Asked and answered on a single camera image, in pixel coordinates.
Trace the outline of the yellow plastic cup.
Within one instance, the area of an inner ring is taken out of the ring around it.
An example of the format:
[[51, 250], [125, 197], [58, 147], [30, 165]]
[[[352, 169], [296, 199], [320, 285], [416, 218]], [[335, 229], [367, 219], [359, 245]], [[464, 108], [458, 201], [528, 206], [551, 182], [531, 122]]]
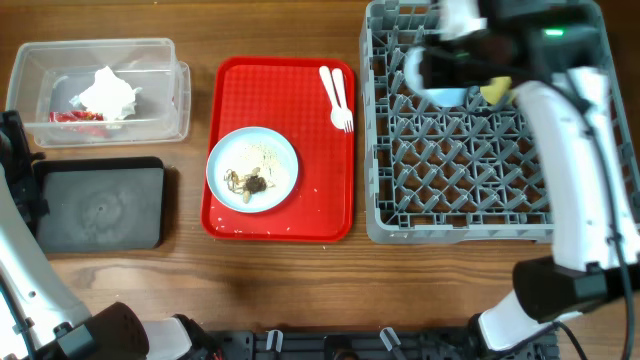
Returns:
[[510, 104], [514, 99], [512, 79], [508, 76], [492, 78], [488, 85], [480, 87], [480, 94], [490, 105]]

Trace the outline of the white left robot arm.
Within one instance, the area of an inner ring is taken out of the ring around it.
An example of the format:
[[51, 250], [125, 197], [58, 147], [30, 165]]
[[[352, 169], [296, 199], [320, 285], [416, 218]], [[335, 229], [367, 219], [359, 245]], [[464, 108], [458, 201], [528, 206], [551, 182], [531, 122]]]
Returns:
[[18, 112], [1, 115], [1, 356], [4, 359], [219, 359], [184, 315], [142, 322], [116, 302], [90, 313], [55, 273], [31, 231], [48, 211]]

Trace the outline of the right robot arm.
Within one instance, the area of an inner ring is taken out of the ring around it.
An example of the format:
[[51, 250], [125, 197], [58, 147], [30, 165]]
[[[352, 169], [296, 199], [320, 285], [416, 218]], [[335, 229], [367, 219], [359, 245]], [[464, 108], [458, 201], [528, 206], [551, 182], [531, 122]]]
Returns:
[[536, 143], [554, 223], [551, 255], [516, 264], [512, 291], [472, 319], [476, 353], [512, 353], [569, 319], [622, 300], [622, 355], [630, 358], [639, 233], [611, 129], [601, 34], [588, 9], [441, 1], [437, 12], [439, 42], [407, 54], [409, 88], [451, 107], [452, 90], [509, 78]]

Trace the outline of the red snack wrapper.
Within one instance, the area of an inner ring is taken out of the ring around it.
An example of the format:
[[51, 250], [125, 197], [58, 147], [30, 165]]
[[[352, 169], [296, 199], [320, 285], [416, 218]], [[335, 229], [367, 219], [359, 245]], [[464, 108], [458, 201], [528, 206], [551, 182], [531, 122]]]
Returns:
[[109, 135], [109, 132], [105, 127], [97, 125], [85, 125], [85, 122], [102, 122], [103, 120], [104, 117], [102, 114], [84, 110], [49, 113], [50, 123], [77, 123], [77, 126], [63, 127], [63, 130], [83, 133], [94, 137], [106, 138]]

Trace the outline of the white napkin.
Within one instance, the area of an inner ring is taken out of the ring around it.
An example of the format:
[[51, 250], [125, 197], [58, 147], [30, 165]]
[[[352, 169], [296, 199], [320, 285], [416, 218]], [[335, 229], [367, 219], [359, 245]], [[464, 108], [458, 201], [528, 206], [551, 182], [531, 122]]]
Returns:
[[72, 97], [69, 103], [75, 108], [82, 106], [88, 112], [99, 114], [105, 121], [114, 122], [136, 113], [136, 95], [141, 91], [141, 87], [133, 88], [106, 66], [96, 71], [94, 83]]

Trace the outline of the light blue bowl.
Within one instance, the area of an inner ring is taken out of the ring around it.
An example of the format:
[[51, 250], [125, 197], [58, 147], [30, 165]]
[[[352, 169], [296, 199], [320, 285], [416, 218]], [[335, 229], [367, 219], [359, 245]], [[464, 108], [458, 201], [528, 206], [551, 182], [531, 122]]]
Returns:
[[407, 51], [403, 73], [407, 88], [437, 107], [456, 107], [464, 103], [466, 88], [434, 88], [427, 85], [430, 71], [424, 47], [413, 47]]

